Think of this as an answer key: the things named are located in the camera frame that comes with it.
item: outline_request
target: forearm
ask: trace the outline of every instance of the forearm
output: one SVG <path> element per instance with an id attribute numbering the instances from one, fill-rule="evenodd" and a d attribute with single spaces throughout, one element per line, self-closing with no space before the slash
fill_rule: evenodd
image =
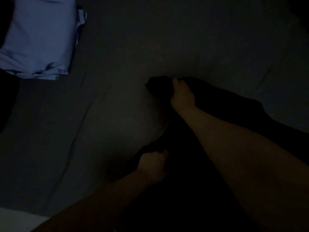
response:
<path id="1" fill-rule="evenodd" d="M 306 164 L 267 138 L 197 108 L 180 115 L 260 228 L 305 230 L 309 210 Z"/>
<path id="2" fill-rule="evenodd" d="M 112 231 L 123 211 L 149 185 L 145 175 L 135 171 L 73 204 L 33 232 Z"/>

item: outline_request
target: person's left arm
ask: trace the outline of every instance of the person's left arm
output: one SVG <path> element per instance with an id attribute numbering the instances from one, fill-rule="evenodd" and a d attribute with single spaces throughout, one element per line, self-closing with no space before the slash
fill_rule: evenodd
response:
<path id="1" fill-rule="evenodd" d="M 167 155 L 143 154 L 136 171 L 64 209 L 32 232 L 113 231 L 129 204 L 166 177 Z"/>

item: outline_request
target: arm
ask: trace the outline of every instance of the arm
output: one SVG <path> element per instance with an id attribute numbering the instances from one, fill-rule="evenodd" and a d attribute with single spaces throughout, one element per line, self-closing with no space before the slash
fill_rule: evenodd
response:
<path id="1" fill-rule="evenodd" d="M 309 231 L 309 167 L 269 139 L 195 106 L 173 79 L 171 104 L 253 221 L 264 231 Z"/>
<path id="2" fill-rule="evenodd" d="M 167 152 L 141 156 L 137 170 L 80 200 L 33 232 L 113 231 L 129 204 L 150 185 L 164 179 Z"/>

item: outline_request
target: folded cloth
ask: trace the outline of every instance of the folded cloth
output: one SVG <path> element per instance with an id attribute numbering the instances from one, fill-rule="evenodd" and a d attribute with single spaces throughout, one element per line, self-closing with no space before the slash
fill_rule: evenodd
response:
<path id="1" fill-rule="evenodd" d="M 68 74 L 86 18 L 75 0 L 15 0 L 0 68 L 21 78 L 57 80 Z"/>

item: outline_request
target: white surface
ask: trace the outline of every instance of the white surface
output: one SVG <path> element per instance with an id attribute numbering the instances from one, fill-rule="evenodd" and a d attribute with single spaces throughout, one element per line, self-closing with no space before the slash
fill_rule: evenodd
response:
<path id="1" fill-rule="evenodd" d="M 47 219 L 47 217 L 0 208 L 0 231 L 29 232 Z"/>

